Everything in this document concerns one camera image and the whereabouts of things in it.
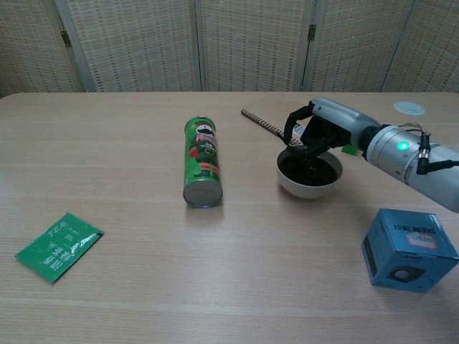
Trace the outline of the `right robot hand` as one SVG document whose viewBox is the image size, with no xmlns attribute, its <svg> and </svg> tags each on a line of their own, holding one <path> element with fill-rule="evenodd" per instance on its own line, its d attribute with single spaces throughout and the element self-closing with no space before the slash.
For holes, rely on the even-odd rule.
<svg viewBox="0 0 459 344">
<path fill-rule="evenodd" d="M 290 144 L 299 120 L 309 119 L 301 135 L 301 147 Z M 315 97 L 293 111 L 285 122 L 283 142 L 288 150 L 305 159 L 315 158 L 331 148 L 354 145 L 366 149 L 369 136 L 382 125 L 374 118 L 326 97 Z"/>
</svg>

